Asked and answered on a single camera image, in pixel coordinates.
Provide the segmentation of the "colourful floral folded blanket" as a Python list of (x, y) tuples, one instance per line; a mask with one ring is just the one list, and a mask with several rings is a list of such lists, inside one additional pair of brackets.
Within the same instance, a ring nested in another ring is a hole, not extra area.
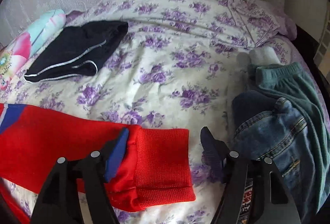
[(5, 90), (14, 75), (66, 23), (63, 10), (44, 13), (1, 50), (1, 90)]

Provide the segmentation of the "purple floral bedsheet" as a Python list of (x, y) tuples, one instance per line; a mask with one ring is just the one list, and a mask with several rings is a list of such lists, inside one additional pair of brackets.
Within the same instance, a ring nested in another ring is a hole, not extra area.
[[(227, 0), (102, 0), (71, 25), (99, 20), (123, 20), (129, 28), (95, 76), (30, 83), (26, 63), (1, 91), (1, 101), (91, 120), (188, 129), (196, 200), (117, 214), (121, 223), (209, 223), (223, 188), (203, 160), (199, 132), (208, 126), (218, 139), (232, 136), (230, 102), (244, 83), (236, 56), (253, 49), (244, 47)], [(282, 64), (299, 62), (310, 70), (288, 38), (277, 34), (264, 45)]]

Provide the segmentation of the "blue denim jeans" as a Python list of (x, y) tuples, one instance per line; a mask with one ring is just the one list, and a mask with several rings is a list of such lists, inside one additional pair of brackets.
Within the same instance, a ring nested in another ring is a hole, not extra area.
[(317, 209), (316, 162), (308, 139), (311, 130), (305, 117), (291, 102), (247, 91), (232, 101), (236, 131), (230, 147), (241, 156), (271, 158), (290, 190), (302, 223)]

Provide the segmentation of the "black folded shorts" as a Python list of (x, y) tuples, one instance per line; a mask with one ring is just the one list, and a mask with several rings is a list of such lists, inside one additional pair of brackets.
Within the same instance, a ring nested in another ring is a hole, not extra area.
[(124, 21), (91, 21), (69, 26), (44, 49), (26, 71), (31, 83), (94, 76), (127, 34)]

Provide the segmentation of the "green knit pants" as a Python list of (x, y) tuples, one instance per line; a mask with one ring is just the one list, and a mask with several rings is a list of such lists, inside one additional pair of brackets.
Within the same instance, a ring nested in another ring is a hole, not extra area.
[(320, 208), (329, 195), (329, 131), (314, 83), (300, 63), (281, 66), (271, 64), (248, 67), (248, 76), (262, 94), (291, 102), (306, 121), (307, 135), (295, 135), (296, 148), (301, 150), (300, 169), (305, 188), (304, 200)]

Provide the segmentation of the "red track pants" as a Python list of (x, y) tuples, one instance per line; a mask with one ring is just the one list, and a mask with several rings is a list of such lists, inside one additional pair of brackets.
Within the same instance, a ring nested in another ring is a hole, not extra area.
[[(106, 183), (104, 146), (124, 127), (125, 155)], [(1, 188), (2, 217), (18, 223), (83, 223), (81, 192), (93, 223), (117, 223), (115, 209), (195, 200), (188, 130), (85, 120), (25, 104), (1, 105), (1, 178), (38, 195), (28, 216)]]

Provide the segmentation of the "white rolled cloth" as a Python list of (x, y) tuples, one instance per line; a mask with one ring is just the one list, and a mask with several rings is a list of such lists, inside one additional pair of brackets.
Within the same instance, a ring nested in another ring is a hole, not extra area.
[(240, 67), (250, 64), (255, 66), (281, 65), (274, 49), (268, 46), (253, 49), (248, 53), (239, 53), (236, 61)]

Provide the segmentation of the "purple floral pillow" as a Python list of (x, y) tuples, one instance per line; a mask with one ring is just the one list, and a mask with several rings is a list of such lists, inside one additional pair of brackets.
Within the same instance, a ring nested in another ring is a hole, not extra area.
[(297, 36), (296, 24), (282, 9), (262, 0), (227, 0), (236, 26), (246, 38), (245, 48), (256, 48), (282, 35), (289, 40)]

